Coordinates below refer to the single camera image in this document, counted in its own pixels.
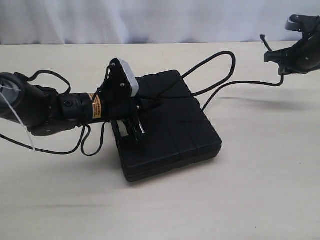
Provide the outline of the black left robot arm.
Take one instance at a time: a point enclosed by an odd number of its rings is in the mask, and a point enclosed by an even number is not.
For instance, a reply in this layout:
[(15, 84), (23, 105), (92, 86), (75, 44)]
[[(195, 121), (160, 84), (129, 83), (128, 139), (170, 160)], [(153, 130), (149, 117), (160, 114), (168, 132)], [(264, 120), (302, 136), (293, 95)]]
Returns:
[(160, 98), (139, 93), (138, 80), (125, 73), (106, 76), (94, 93), (59, 93), (51, 87), (32, 85), (40, 74), (61, 75), (40, 70), (27, 77), (19, 72), (0, 75), (0, 117), (23, 124), (35, 137), (46, 137), (90, 124), (124, 121), (129, 133), (140, 140), (144, 130), (139, 116), (159, 107)]

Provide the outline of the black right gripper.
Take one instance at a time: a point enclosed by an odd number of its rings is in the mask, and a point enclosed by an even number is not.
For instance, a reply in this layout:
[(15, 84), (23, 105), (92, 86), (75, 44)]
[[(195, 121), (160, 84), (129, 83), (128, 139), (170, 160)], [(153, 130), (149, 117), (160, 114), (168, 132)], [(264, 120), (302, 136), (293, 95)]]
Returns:
[(267, 51), (263, 61), (278, 64), (279, 75), (306, 74), (315, 70), (315, 37), (301, 39), (291, 47)]

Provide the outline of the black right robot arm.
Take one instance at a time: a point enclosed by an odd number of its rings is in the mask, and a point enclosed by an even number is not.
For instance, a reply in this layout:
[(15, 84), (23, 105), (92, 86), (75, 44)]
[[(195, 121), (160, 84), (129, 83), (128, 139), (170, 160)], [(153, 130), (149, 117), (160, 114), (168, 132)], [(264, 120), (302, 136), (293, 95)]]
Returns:
[(280, 76), (293, 74), (307, 74), (320, 69), (320, 21), (293, 22), (285, 25), (288, 31), (302, 33), (302, 38), (291, 47), (272, 50), (266, 41), (266, 36), (261, 34), (260, 39), (267, 48), (263, 61), (278, 64)]

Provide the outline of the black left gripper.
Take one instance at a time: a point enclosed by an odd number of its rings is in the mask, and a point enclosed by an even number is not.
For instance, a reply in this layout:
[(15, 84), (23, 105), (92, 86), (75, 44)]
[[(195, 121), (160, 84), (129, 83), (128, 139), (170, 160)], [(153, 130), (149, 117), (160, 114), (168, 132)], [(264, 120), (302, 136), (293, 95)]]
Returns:
[[(138, 118), (138, 103), (134, 98), (124, 98), (118, 102), (107, 100), (100, 95), (102, 115), (100, 122), (111, 122), (113, 120), (124, 120), (126, 131), (135, 143), (139, 143), (145, 136), (145, 130)], [(163, 100), (157, 94), (145, 95), (138, 93), (137, 99), (140, 109), (148, 112), (163, 105)]]

